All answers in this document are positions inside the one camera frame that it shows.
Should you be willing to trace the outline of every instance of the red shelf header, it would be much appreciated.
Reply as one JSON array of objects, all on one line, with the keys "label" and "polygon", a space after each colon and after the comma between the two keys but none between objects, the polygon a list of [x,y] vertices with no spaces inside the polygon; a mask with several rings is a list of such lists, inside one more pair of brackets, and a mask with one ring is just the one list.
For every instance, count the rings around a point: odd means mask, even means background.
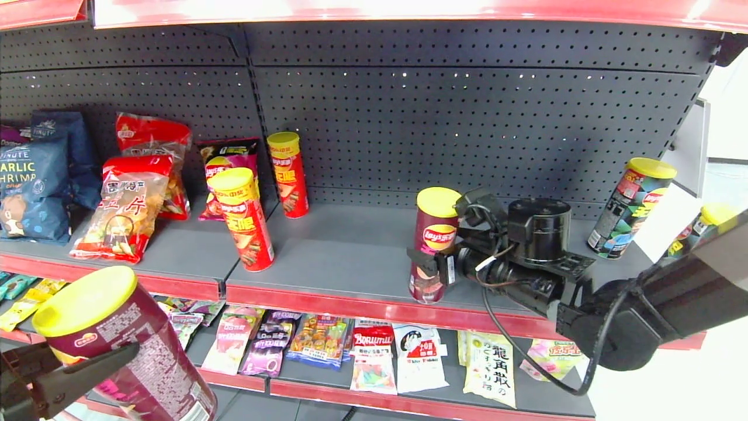
[{"label": "red shelf header", "polygon": [[0,0],[0,31],[87,18],[85,0]]},{"label": "red shelf header", "polygon": [[215,22],[536,19],[748,33],[746,0],[96,0],[97,28]]}]

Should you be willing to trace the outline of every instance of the potato chip can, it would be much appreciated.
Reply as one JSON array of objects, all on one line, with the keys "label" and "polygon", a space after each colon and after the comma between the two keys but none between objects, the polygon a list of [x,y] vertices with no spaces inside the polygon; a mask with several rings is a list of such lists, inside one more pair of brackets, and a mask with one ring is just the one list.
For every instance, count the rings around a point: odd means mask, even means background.
[{"label": "potato chip can", "polygon": [[185,354],[168,316],[129,267],[83,276],[42,304],[31,323],[65,366],[139,342],[135,359],[94,388],[130,419],[215,417],[215,394]]},{"label": "potato chip can", "polygon": [[304,165],[301,163],[298,142],[298,134],[294,132],[279,132],[268,136],[280,204],[286,216],[293,219],[309,213]]},{"label": "potato chip can", "polygon": [[696,218],[673,240],[662,255],[663,262],[675,261],[687,254],[700,243],[713,238],[733,227],[731,219],[738,212],[730,205],[708,203],[702,206]]},{"label": "potato chip can", "polygon": [[650,158],[628,161],[587,244],[601,257],[620,258],[677,173],[670,164]]},{"label": "potato chip can", "polygon": [[[413,240],[416,250],[435,255],[454,245],[459,226],[455,203],[461,196],[446,187],[429,187],[418,193],[418,215]],[[411,263],[408,288],[419,303],[434,304],[444,296],[447,285],[440,282],[438,273],[428,276],[415,263]]]},{"label": "potato chip can", "polygon": [[275,254],[252,170],[227,169],[211,177],[208,185],[221,203],[224,220],[247,271],[260,272],[270,267]]}]

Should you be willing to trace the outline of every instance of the candy bag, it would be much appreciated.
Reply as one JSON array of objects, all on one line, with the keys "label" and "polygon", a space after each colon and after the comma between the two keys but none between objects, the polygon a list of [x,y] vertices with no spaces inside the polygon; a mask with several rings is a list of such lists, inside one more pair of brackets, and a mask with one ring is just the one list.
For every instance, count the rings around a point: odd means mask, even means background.
[{"label": "candy bag", "polygon": [[305,315],[286,358],[311,366],[340,369],[348,325],[342,318]]},{"label": "candy bag", "polygon": [[438,389],[449,384],[444,379],[439,331],[434,327],[393,324],[397,348],[398,393]]},{"label": "candy bag", "polygon": [[[547,339],[533,339],[533,344],[527,351],[527,356],[534,359],[542,368],[559,380],[563,380],[571,369],[585,359],[584,354],[575,343]],[[519,368],[535,380],[549,381],[526,360],[522,361]]]},{"label": "candy bag", "polygon": [[0,240],[70,240],[67,143],[0,148]]},{"label": "candy bag", "polygon": [[192,335],[194,335],[197,327],[203,323],[204,317],[204,315],[198,313],[169,313],[169,321],[174,328],[174,332],[177,332],[182,349],[187,349]]},{"label": "candy bag", "polygon": [[253,315],[224,312],[221,321],[218,322],[215,342],[203,361],[203,369],[235,375],[242,363],[242,356],[254,325],[259,323],[261,318],[262,313],[258,317],[257,311],[253,312]]},{"label": "candy bag", "polygon": [[171,157],[106,161],[103,199],[70,255],[138,263],[153,235],[171,167]]},{"label": "candy bag", "polygon": [[392,366],[392,327],[356,327],[353,331],[351,390],[396,395]]},{"label": "candy bag", "polygon": [[101,201],[101,168],[83,115],[71,111],[34,111],[31,138],[34,141],[67,143],[73,201],[84,208],[96,209]]},{"label": "candy bag", "polygon": [[276,378],[281,373],[283,350],[291,340],[293,324],[263,323],[249,347],[242,368],[244,375],[267,374]]},{"label": "candy bag", "polygon": [[15,329],[18,323],[21,323],[29,316],[33,315],[37,309],[47,301],[52,295],[65,286],[63,281],[53,281],[51,279],[42,279],[39,285],[28,290],[23,298],[13,303],[13,306],[0,315],[0,329],[10,332]]},{"label": "candy bag", "polygon": [[[200,155],[205,164],[205,179],[210,180],[219,172],[231,168],[245,167],[257,174],[257,142],[258,138],[218,140],[201,142],[197,145]],[[258,178],[254,178],[257,196],[260,196]],[[208,193],[206,207],[200,214],[201,221],[222,221],[221,203],[215,198],[212,191]]]},{"label": "candy bag", "polygon": [[515,400],[512,346],[504,336],[467,333],[470,347],[463,393],[475,393],[487,399],[517,408]]},{"label": "candy bag", "polygon": [[155,117],[117,113],[117,143],[125,157],[171,155],[174,166],[159,217],[189,219],[189,200],[182,182],[185,155],[192,146],[192,132],[184,124]]}]

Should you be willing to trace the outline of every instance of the yellow lid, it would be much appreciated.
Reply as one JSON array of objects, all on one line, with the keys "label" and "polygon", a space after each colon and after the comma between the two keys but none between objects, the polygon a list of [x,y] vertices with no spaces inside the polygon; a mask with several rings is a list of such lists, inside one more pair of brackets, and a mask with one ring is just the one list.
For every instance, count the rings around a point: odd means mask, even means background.
[{"label": "yellow lid", "polygon": [[241,189],[252,183],[254,173],[251,169],[237,167],[221,171],[208,179],[208,185],[211,189],[218,191],[229,191]]},{"label": "yellow lid", "polygon": [[702,206],[702,218],[709,225],[722,225],[737,214],[732,206],[724,203],[707,203]]},{"label": "yellow lid", "polygon": [[633,169],[647,177],[661,178],[663,180],[675,178],[675,175],[678,174],[678,170],[674,166],[644,157],[631,158],[628,164],[626,164],[626,168]]},{"label": "yellow lid", "polygon": [[129,267],[105,267],[49,298],[39,307],[31,324],[47,338],[79,332],[119,309],[137,286],[138,278]]},{"label": "yellow lid", "polygon": [[278,132],[268,136],[268,143],[279,145],[283,143],[298,142],[299,137],[296,132]]},{"label": "yellow lid", "polygon": [[454,218],[457,216],[455,203],[462,195],[446,187],[429,187],[423,189],[416,197],[419,209],[437,218]]}]

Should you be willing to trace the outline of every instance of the red chip can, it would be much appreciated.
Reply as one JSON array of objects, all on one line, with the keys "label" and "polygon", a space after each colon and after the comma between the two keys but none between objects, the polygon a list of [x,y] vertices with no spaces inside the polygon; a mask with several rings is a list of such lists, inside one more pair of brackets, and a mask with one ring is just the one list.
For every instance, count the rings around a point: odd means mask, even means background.
[{"label": "red chip can", "polygon": [[247,271],[260,272],[270,267],[275,254],[252,170],[227,169],[211,177],[208,185],[221,203],[224,220]]},{"label": "red chip can", "polygon": [[280,203],[286,216],[294,219],[309,213],[304,165],[301,163],[298,141],[298,134],[294,132],[279,132],[268,136]]},{"label": "red chip can", "polygon": [[[459,226],[455,203],[460,196],[460,193],[446,187],[429,187],[418,193],[414,237],[416,250],[435,255],[454,245]],[[409,289],[419,303],[434,304],[444,296],[447,285],[439,281],[438,273],[427,276],[413,263]]]},{"label": "red chip can", "polygon": [[31,323],[65,366],[139,342],[135,359],[94,388],[131,420],[215,417],[215,394],[185,354],[168,316],[129,267],[83,276],[42,304]]}]

